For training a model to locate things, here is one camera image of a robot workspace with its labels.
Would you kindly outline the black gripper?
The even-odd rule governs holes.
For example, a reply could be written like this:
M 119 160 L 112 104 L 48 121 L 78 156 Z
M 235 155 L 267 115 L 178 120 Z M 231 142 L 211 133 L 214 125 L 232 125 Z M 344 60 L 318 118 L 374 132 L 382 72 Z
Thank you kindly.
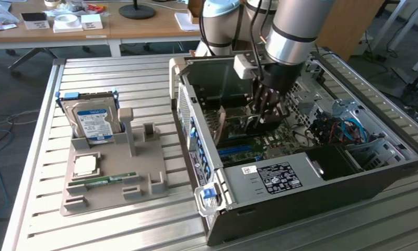
M 264 65 L 263 75 L 255 79 L 254 111 L 259 114 L 258 123 L 280 122 L 284 118 L 282 104 L 302 74 L 304 63 Z

